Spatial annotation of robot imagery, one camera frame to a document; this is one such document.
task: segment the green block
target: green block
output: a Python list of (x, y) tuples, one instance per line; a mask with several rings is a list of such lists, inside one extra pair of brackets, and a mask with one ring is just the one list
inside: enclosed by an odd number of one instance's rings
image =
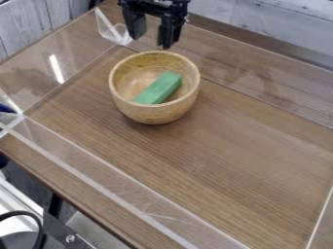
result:
[(161, 104), (182, 86), (182, 77), (167, 71), (132, 99), (144, 105)]

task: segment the bowl rim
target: bowl rim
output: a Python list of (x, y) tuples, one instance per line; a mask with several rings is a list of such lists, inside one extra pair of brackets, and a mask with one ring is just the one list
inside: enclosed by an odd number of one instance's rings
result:
[[(116, 73), (119, 67), (120, 67), (125, 62), (128, 62), (133, 57), (141, 56), (141, 55), (148, 54), (148, 53), (164, 53), (164, 54), (171, 54), (172, 56), (179, 57), (180, 59), (183, 59), (183, 60), (190, 64), (190, 66), (194, 68), (194, 70), (195, 70), (196, 79), (195, 79), (195, 85), (194, 85), (192, 89), (191, 89), (182, 97), (174, 99), (174, 100), (172, 100), (171, 102), (168, 102), (168, 103), (153, 104), (153, 105), (144, 105), (144, 104), (139, 104), (139, 103), (135, 103), (135, 102), (132, 102), (132, 101), (128, 101), (128, 100), (125, 100), (125, 99), (120, 96), (120, 94), (119, 94), (119, 92), (117, 92), (117, 90), (116, 90), (116, 88), (115, 88), (115, 86), (113, 86), (112, 78), (113, 78), (113, 75), (115, 75), (115, 73)], [(198, 90), (198, 87), (199, 87), (199, 84), (200, 84), (200, 79), (202, 79), (202, 77), (200, 77), (200, 71), (199, 71), (199, 69), (198, 69), (198, 66), (194, 64), (194, 62), (192, 62), (186, 56), (183, 56), (183, 55), (180, 55), (180, 54), (178, 54), (178, 53), (174, 53), (174, 52), (165, 52), (165, 51), (147, 51), (147, 52), (136, 53), (136, 54), (128, 56), (127, 58), (124, 58), (124, 59), (113, 66), (113, 68), (112, 68), (112, 70), (111, 70), (111, 73), (109, 73), (109, 81), (108, 81), (108, 83), (109, 83), (109, 88), (111, 88), (112, 94), (113, 94), (123, 102), (125, 102), (125, 103), (128, 103), (128, 104), (131, 104), (131, 105), (133, 105), (133, 106), (139, 106), (139, 107), (152, 107), (152, 108), (155, 107), (155, 108), (156, 108), (156, 107), (164, 107), (164, 106), (172, 105), (172, 104), (180, 102), (180, 101), (182, 101), (183, 99), (186, 99), (188, 96), (191, 96), (191, 94)]]

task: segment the wood grain surface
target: wood grain surface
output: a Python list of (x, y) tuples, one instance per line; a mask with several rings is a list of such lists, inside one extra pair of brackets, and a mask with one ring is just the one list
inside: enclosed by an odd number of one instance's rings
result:
[(207, 80), (178, 122), (132, 122), (107, 85), (132, 54), (111, 51), (29, 116), (250, 247), (305, 248), (333, 179), (330, 129)]
[[(113, 23), (121, 21), (113, 1), (103, 8)], [(128, 45), (136, 51), (156, 48), (159, 21), (148, 18), (148, 23), (145, 36)], [(333, 127), (331, 71), (191, 26), (170, 50), (187, 56), (210, 80)]]
[[(104, 11), (119, 19), (113, 7)], [(152, 30), (133, 49), (151, 49)], [(331, 73), (219, 39), (184, 32), (172, 49), (204, 76), (194, 109), (176, 122), (145, 126), (119, 112), (108, 74), (135, 54), (121, 47), (26, 114), (251, 248), (303, 249), (333, 184), (333, 132), (279, 108), (331, 124)], [(0, 149), (136, 247), (178, 248), (10, 136)], [(107, 182), (107, 173), (92, 177)]]

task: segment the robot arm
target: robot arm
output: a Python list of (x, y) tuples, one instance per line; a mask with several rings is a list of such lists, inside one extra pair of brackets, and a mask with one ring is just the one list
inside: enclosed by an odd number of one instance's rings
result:
[(161, 19), (159, 27), (157, 46), (167, 50), (178, 42), (182, 25), (187, 18), (187, 5), (191, 0), (163, 0), (171, 2), (168, 6), (151, 0), (119, 0), (128, 34), (133, 40), (147, 31), (145, 14)]

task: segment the wooden tabletop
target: wooden tabletop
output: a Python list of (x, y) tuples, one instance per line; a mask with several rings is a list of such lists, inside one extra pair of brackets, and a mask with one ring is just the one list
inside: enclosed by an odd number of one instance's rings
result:
[[(113, 5), (104, 12), (119, 19)], [(310, 121), (333, 124), (331, 72), (187, 29), (172, 50), (200, 68), (196, 104), (171, 124), (137, 124), (113, 104), (108, 74), (135, 50), (152, 48), (152, 28), (131, 49), (113, 47), (28, 116), (246, 246), (306, 248), (333, 185), (333, 132)], [(180, 248), (10, 135), (0, 149), (135, 247)], [(107, 171), (91, 177), (108, 182)]]

